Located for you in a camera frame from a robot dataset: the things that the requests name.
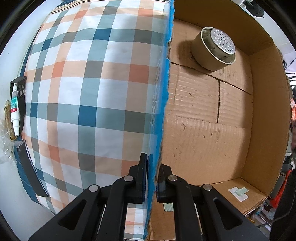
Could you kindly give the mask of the clear plastic wrapper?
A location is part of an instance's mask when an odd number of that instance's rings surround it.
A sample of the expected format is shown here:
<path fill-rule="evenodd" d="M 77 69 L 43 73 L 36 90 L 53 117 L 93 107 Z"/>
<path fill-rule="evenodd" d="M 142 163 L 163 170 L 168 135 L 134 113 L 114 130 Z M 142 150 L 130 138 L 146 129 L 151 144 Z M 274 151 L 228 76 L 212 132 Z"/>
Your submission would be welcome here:
<path fill-rule="evenodd" d="M 10 130 L 6 123 L 6 117 L 10 110 L 11 103 L 9 100 L 5 102 L 3 108 L 1 108 L 1 164 L 14 163 L 14 143 L 10 139 Z"/>

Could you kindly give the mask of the black plastic bracket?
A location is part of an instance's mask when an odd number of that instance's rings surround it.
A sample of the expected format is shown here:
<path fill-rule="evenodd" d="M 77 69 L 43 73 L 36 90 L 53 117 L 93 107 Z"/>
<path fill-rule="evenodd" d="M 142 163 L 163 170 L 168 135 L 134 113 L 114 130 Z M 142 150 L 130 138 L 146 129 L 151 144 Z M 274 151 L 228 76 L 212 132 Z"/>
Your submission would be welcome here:
<path fill-rule="evenodd" d="M 11 107 L 17 109 L 20 113 L 20 117 L 24 117 L 26 114 L 26 102 L 25 102 L 25 82 L 26 76 L 17 77 L 11 81 L 10 96 Z"/>

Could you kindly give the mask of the gold tin with perforated insert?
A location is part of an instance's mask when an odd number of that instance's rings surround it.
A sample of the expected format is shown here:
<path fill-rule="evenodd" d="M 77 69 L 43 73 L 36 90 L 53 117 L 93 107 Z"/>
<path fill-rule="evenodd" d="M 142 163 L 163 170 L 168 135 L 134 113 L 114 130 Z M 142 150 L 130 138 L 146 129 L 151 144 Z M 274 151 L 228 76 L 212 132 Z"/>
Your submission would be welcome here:
<path fill-rule="evenodd" d="M 222 30 L 204 27 L 192 41 L 192 55 L 205 69 L 214 72 L 233 64 L 236 47 Z"/>

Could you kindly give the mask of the plaid checkered cloth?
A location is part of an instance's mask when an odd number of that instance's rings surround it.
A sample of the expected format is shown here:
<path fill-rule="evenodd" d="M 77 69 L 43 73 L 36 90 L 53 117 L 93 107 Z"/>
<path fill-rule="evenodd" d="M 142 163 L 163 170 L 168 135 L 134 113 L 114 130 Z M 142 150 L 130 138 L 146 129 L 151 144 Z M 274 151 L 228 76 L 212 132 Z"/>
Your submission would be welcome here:
<path fill-rule="evenodd" d="M 24 61 L 22 139 L 53 214 L 151 151 L 169 1 L 64 1 Z"/>

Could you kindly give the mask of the white glue tube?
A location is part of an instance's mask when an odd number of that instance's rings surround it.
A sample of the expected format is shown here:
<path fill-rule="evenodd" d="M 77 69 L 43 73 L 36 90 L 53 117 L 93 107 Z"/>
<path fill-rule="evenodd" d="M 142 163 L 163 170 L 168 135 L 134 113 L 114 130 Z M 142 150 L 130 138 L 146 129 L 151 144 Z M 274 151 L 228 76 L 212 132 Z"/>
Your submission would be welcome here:
<path fill-rule="evenodd" d="M 20 121 L 21 118 L 18 106 L 18 87 L 16 84 L 14 84 L 11 96 L 11 122 L 13 125 L 15 137 L 18 137 L 20 135 Z"/>

